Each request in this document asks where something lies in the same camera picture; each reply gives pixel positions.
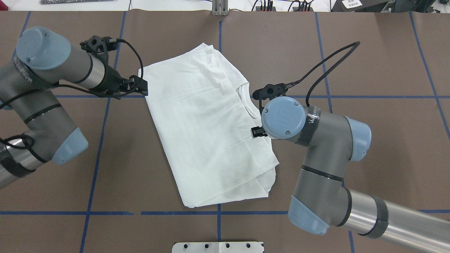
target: blue tape line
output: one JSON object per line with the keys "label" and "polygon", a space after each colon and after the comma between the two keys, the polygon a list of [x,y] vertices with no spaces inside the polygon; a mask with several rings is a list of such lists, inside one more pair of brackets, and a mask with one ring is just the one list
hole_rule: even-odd
{"label": "blue tape line", "polygon": [[351,231],[348,231],[348,238],[350,239],[351,253],[355,253],[355,245],[353,244],[353,233]]}
{"label": "blue tape line", "polygon": [[134,215],[132,212],[91,211],[89,215]]}
{"label": "blue tape line", "polygon": [[[120,27],[120,35],[119,38],[122,38],[123,35],[123,28],[125,26],[125,18],[126,18],[126,11],[123,12],[123,17],[122,17],[122,26]],[[119,52],[120,52],[120,45],[122,43],[119,43],[119,47],[117,47],[117,53],[116,53],[116,59],[114,60],[114,69],[117,68],[117,62],[119,61]]]}
{"label": "blue tape line", "polygon": [[222,215],[287,215],[287,211],[222,211]]}
{"label": "blue tape line", "polygon": [[219,52],[222,53],[222,21],[219,22]]}
{"label": "blue tape line", "polygon": [[[62,99],[95,99],[95,98],[99,98],[98,96],[95,95],[56,95],[55,97],[57,98],[62,98]],[[136,98],[145,98],[144,95],[125,95],[121,98],[129,98],[129,99],[136,99]]]}
{"label": "blue tape line", "polygon": [[83,211],[0,211],[0,215],[86,215]]}
{"label": "blue tape line", "polygon": [[[122,25],[121,25],[121,28],[120,28],[120,36],[119,36],[119,38],[122,38],[122,35],[123,35],[123,28],[124,28],[124,25],[125,25],[125,17],[126,17],[126,11],[123,12]],[[117,51],[116,51],[116,59],[114,60],[114,69],[117,68],[117,62],[119,60],[119,54],[120,54],[120,43],[119,43],[119,47],[117,48]],[[84,244],[86,242],[87,228],[89,226],[90,210],[91,210],[91,207],[92,207],[92,199],[94,198],[95,182],[97,181],[97,172],[99,170],[100,155],[101,155],[101,152],[102,152],[103,139],[104,139],[105,127],[106,127],[106,120],[108,118],[108,112],[109,112],[109,105],[110,105],[110,103],[111,103],[111,98],[108,98],[108,101],[106,103],[105,116],[103,118],[102,133],[100,135],[99,149],[97,151],[97,159],[95,161],[94,176],[92,178],[92,185],[91,185],[91,188],[90,188],[89,202],[88,202],[88,206],[87,206],[87,214],[86,214],[85,226],[84,226],[84,229],[83,229],[83,237],[81,239],[81,245],[80,245],[80,253],[83,253],[83,251],[84,251]]]}
{"label": "blue tape line", "polygon": [[[317,14],[317,12],[314,12],[314,15],[315,15],[315,26],[317,27],[317,36],[319,38],[320,57],[322,58],[322,60],[324,60],[325,57],[324,57],[324,48],[322,46],[322,37],[320,36],[319,15]],[[325,63],[322,63],[322,68],[325,74],[325,72],[327,72],[327,67],[325,66]],[[325,77],[325,88],[327,90],[328,109],[330,110],[330,113],[333,113],[333,105],[331,104],[331,94],[330,88],[328,86],[327,77]]]}
{"label": "blue tape line", "polygon": [[92,185],[90,187],[89,202],[88,202],[88,206],[87,206],[87,214],[86,214],[85,226],[84,226],[84,229],[83,229],[83,237],[81,239],[80,253],[82,253],[83,250],[84,250],[84,244],[85,244],[86,235],[87,235],[87,228],[89,226],[90,210],[91,210],[91,207],[92,207],[92,199],[94,198],[95,182],[97,181],[97,172],[99,170],[100,154],[102,152],[103,139],[104,139],[105,127],[106,127],[106,119],[108,118],[108,111],[109,111],[109,104],[110,104],[110,102],[111,102],[111,98],[108,98],[108,101],[106,103],[105,116],[103,118],[103,126],[102,126],[102,133],[100,135],[99,149],[97,151],[97,159],[95,161],[94,176],[92,178]]}
{"label": "blue tape line", "polygon": [[[25,31],[25,28],[27,28],[28,21],[30,20],[31,11],[28,12],[27,18],[25,19],[25,23],[23,24],[22,31],[20,32],[20,36],[22,37],[23,32]],[[11,57],[11,60],[14,59],[14,56],[16,56],[16,47],[14,47],[13,56]]]}
{"label": "blue tape line", "polygon": [[83,229],[83,237],[81,238],[80,253],[83,253],[83,251],[84,251],[84,243],[86,242],[86,235],[87,235],[87,227],[89,225],[89,218],[90,218],[90,215],[86,214],[85,226],[84,226],[84,229]]}
{"label": "blue tape line", "polygon": [[[57,98],[63,98],[63,99],[82,99],[82,98],[99,98],[95,95],[56,95]],[[305,98],[305,95],[290,95],[291,98]],[[311,95],[311,98],[316,99],[326,99],[328,98],[327,95]],[[450,96],[419,96],[419,95],[413,95],[413,96],[402,96],[402,95],[330,95],[332,99],[450,99]],[[145,98],[144,95],[126,95],[122,98],[129,98],[129,99],[141,99]]]}
{"label": "blue tape line", "polygon": [[[219,52],[222,53],[222,21],[219,22]],[[222,224],[222,216],[221,216],[221,211],[222,211],[222,205],[221,204],[217,204],[217,241],[220,242],[222,241],[222,228],[221,228],[221,224]]]}
{"label": "blue tape line", "polygon": [[142,211],[141,215],[217,215],[217,211]]}
{"label": "blue tape line", "polygon": [[419,210],[424,213],[450,213],[450,209]]}
{"label": "blue tape line", "polygon": [[409,13],[410,13],[409,14],[409,18],[411,19],[411,25],[413,26],[414,37],[416,38],[417,47],[419,48],[420,57],[422,57],[423,65],[425,66],[425,71],[427,72],[427,76],[428,76],[428,80],[430,81],[431,89],[433,90],[433,94],[434,94],[434,96],[436,98],[436,104],[437,104],[437,107],[439,109],[439,114],[441,115],[442,122],[444,123],[445,131],[447,132],[447,138],[450,140],[449,127],[447,125],[447,121],[446,121],[446,118],[444,116],[444,112],[442,111],[441,103],[439,102],[439,99],[437,98],[436,89],[434,87],[433,79],[431,78],[431,74],[430,74],[430,71],[428,69],[428,65],[427,65],[427,62],[425,60],[425,56],[423,55],[422,47],[420,46],[419,37],[417,36],[417,31],[416,31],[416,25],[414,24],[413,13],[412,12],[409,12]]}
{"label": "blue tape line", "polygon": [[221,224],[222,224],[222,205],[221,204],[217,204],[217,241],[221,242],[222,241],[222,228],[221,228]]}

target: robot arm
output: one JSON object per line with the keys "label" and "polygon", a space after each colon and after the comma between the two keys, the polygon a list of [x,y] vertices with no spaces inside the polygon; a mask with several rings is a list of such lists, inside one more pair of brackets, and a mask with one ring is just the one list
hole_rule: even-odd
{"label": "robot arm", "polygon": [[[253,97],[273,93],[267,85]],[[426,215],[342,186],[348,161],[360,161],[370,146],[370,128],[361,122],[301,106],[287,96],[261,109],[262,128],[254,137],[270,136],[308,147],[288,216],[313,234],[329,225],[369,238],[381,238],[423,252],[450,252],[450,221]]]}
{"label": "robot arm", "polygon": [[17,56],[0,68],[0,104],[12,107],[29,131],[0,144],[0,189],[49,160],[63,164],[87,148],[80,129],[50,91],[64,86],[60,80],[76,83],[99,97],[120,99],[131,92],[147,95],[145,80],[122,78],[108,66],[108,51],[115,50],[117,42],[94,36],[81,43],[80,49],[44,27],[24,32]]}

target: black electrical connector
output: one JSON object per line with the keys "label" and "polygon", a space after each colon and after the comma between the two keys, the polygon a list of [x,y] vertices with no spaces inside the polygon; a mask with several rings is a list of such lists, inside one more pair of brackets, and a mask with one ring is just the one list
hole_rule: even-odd
{"label": "black electrical connector", "polygon": [[[141,75],[131,76],[129,79],[125,79],[120,76],[120,74],[108,64],[109,51],[114,51],[119,47],[119,43],[127,44],[134,54],[137,56],[140,64]],[[128,95],[133,92],[141,93],[142,95],[148,95],[147,81],[143,79],[144,76],[144,66],[142,64],[142,59],[134,49],[134,47],[124,39],[113,39],[111,37],[99,37],[92,36],[90,39],[80,43],[81,49],[90,53],[95,58],[99,59],[105,66],[105,74],[102,82],[97,86],[89,90],[85,90],[72,85],[65,84],[54,84],[55,87],[66,87],[79,90],[88,94],[93,94],[95,96],[104,98],[115,98],[120,99],[121,97]]]}
{"label": "black electrical connector", "polygon": [[[311,96],[312,91],[317,86],[317,84],[320,83],[328,74],[330,74],[349,55],[351,55],[353,53],[353,51],[355,51],[355,49],[359,45],[360,45],[360,42],[357,41],[357,42],[351,43],[350,45],[346,45],[343,48],[340,48],[340,49],[336,50],[334,53],[330,54],[327,58],[323,59],[321,62],[316,64],[310,71],[308,71],[308,73],[306,73],[302,78],[300,78],[297,81],[290,82],[288,84],[284,84],[284,83],[279,83],[279,84],[276,84],[276,85],[268,84],[264,88],[254,91],[253,95],[252,95],[252,98],[259,101],[259,111],[260,111],[260,113],[262,113],[262,111],[264,109],[264,107],[262,107],[262,101],[263,100],[266,100],[266,99],[272,100],[272,99],[274,99],[276,97],[279,97],[279,96],[286,96],[286,92],[288,91],[289,88],[292,88],[295,85],[299,84],[306,77],[308,77],[308,75],[311,74],[316,68],[318,68],[320,65],[322,65],[324,62],[326,62],[327,60],[329,60],[330,58],[332,58],[333,56],[335,56],[339,52],[350,48],[350,50],[344,56],[342,56],[335,64],[333,64],[333,66],[331,66],[325,73],[323,73],[322,76],[320,76],[313,83],[313,85],[311,86],[311,88],[309,89],[309,91],[308,91],[308,93],[306,95],[306,100],[305,100],[306,106],[309,107],[310,106],[309,98]],[[252,129],[252,134],[253,134],[253,136],[255,136],[257,133],[255,133],[254,130]]]}

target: silver metal tube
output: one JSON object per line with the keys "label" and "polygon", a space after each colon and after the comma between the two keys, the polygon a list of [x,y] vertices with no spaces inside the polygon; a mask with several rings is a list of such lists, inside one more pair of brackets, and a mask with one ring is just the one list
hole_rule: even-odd
{"label": "silver metal tube", "polygon": [[87,52],[80,49],[79,46],[74,45],[71,45],[71,52],[69,58],[60,66],[50,70],[33,69],[33,72],[47,83],[56,83],[60,80],[66,80],[72,83],[77,83],[79,81],[82,81],[86,76],[89,76],[91,74],[90,73],[91,58],[93,64],[92,71],[94,70],[96,71],[96,74],[94,75],[96,76],[99,72],[101,72],[101,68],[97,64],[100,61],[98,59],[95,59],[95,57],[90,56]]}
{"label": "silver metal tube", "polygon": [[[22,139],[12,140],[9,143],[16,146],[24,146]],[[41,161],[36,159],[36,157],[34,157],[34,155],[32,155],[27,149],[15,149],[6,146],[6,150],[9,152],[16,163],[19,163],[29,171],[34,171],[43,164]]]}
{"label": "silver metal tube", "polygon": [[381,239],[423,252],[450,253],[450,221],[385,202],[389,225]]}
{"label": "silver metal tube", "polygon": [[103,65],[103,63],[99,59],[92,57],[91,55],[90,57],[92,58],[92,70],[89,76],[84,81],[76,83],[77,85],[86,89],[92,89],[99,85],[102,82],[103,77],[105,76],[105,66]]}
{"label": "silver metal tube", "polygon": [[368,233],[377,221],[377,205],[375,200],[354,190],[351,192],[351,212],[347,222],[342,226],[358,234]]}
{"label": "silver metal tube", "polygon": [[[354,190],[351,212],[342,226],[358,234],[367,234],[375,226],[377,205],[372,196]],[[380,239],[429,253],[450,253],[450,221],[384,201],[388,226]]]}

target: black band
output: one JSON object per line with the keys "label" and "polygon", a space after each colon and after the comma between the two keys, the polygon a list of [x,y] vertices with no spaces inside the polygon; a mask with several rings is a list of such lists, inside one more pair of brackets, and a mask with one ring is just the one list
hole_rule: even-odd
{"label": "black band", "polygon": [[[28,141],[27,141],[27,139],[26,138],[23,138],[22,139],[22,142],[25,144],[25,145],[29,145],[29,143],[28,143]],[[48,161],[45,161],[42,157],[40,157],[38,154],[36,154],[36,152],[34,152],[34,150],[33,150],[33,148],[28,148],[28,151],[39,161],[39,162],[41,162],[41,163],[46,163],[46,162],[48,162]]]}
{"label": "black band", "polygon": [[90,73],[92,72],[92,68],[94,67],[94,61],[92,60],[92,56],[90,54],[88,54],[88,55],[89,55],[89,59],[90,59],[89,71],[87,72],[86,76],[83,77],[83,79],[79,80],[78,82],[74,82],[74,83],[81,83],[82,81],[86,80],[90,76]]}
{"label": "black band", "polygon": [[309,171],[309,172],[312,172],[314,174],[317,174],[319,176],[324,176],[324,177],[327,177],[329,179],[333,179],[333,180],[336,180],[336,181],[339,181],[339,182],[343,182],[344,181],[344,179],[342,177],[331,175],[331,174],[325,173],[323,171],[319,171],[319,170],[313,169],[313,168],[308,167],[306,165],[302,165],[301,168],[306,170],[306,171]]}
{"label": "black band", "polygon": [[367,234],[363,235],[359,234],[359,235],[376,239],[384,234],[384,231],[386,231],[387,226],[389,225],[388,222],[389,212],[387,210],[387,205],[386,202],[384,202],[384,200],[380,199],[379,197],[375,197],[372,195],[370,196],[375,200],[375,204],[377,205],[377,220],[373,228]]}
{"label": "black band", "polygon": [[308,108],[308,114],[306,115],[305,126],[300,132],[300,137],[298,138],[296,144],[307,147],[311,142],[312,136],[314,135],[320,120],[320,108],[311,105]]}
{"label": "black band", "polygon": [[344,224],[347,222],[348,217],[350,217],[350,213],[351,213],[351,204],[352,204],[352,202],[351,202],[351,193],[350,193],[350,190],[348,190],[347,188],[344,187],[344,189],[347,191],[347,196],[348,196],[347,213],[345,214],[345,217],[344,217],[344,219],[342,220],[342,222],[339,223],[339,225],[337,225],[337,226],[342,226],[342,225],[344,225]]}
{"label": "black band", "polygon": [[50,111],[50,110],[52,110],[52,109],[55,109],[55,108],[57,108],[57,107],[61,107],[61,106],[62,106],[62,105],[59,104],[59,103],[58,103],[58,104],[51,105],[51,106],[49,106],[49,107],[47,107],[47,108],[44,108],[44,109],[40,110],[39,112],[33,113],[33,114],[30,115],[28,118],[24,119],[23,122],[25,122],[25,124],[28,124],[30,121],[32,121],[32,120],[35,119],[36,117],[38,117],[38,116],[40,116],[40,115],[42,115],[42,114],[44,114],[44,113],[46,113],[46,112],[48,112],[48,111]]}
{"label": "black band", "polygon": [[5,170],[17,177],[24,177],[33,172],[27,170],[24,166],[14,161],[14,158],[8,150],[3,150],[0,152],[0,164]]}

